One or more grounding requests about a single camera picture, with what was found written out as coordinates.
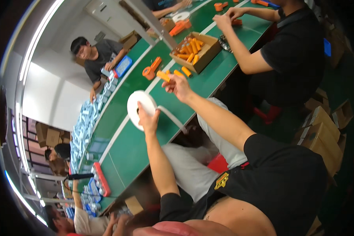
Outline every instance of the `leg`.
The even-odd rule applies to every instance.
[[[220,100],[210,97],[208,100],[217,104],[218,106],[227,109],[227,106],[224,105]],[[228,168],[232,169],[242,163],[248,161],[245,156],[245,153],[237,149],[235,146],[230,144],[228,141],[219,136],[211,127],[207,125],[207,123],[202,119],[202,117],[198,116],[199,125],[206,132],[210,140],[217,146],[219,152],[223,155],[228,163]]]
[[[203,147],[186,148],[177,144],[166,144],[162,149],[173,167],[178,186],[197,202],[219,176],[219,173],[201,163],[209,155],[208,150]]]

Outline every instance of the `blue plastic tray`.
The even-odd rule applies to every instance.
[[[127,63],[128,65],[125,68],[122,68],[122,63]],[[122,58],[122,60],[118,63],[117,67],[115,68],[115,72],[118,74],[118,78],[122,77],[126,71],[130,68],[132,65],[132,60],[129,58],[127,55]]]

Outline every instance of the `small metal component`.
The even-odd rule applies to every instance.
[[[232,50],[231,50],[230,46],[228,45],[227,39],[226,39],[226,37],[225,37],[224,35],[221,35],[221,36],[219,37],[219,40],[218,40],[218,41],[219,41],[220,46],[221,46],[224,50],[226,50],[226,51],[232,53]]]

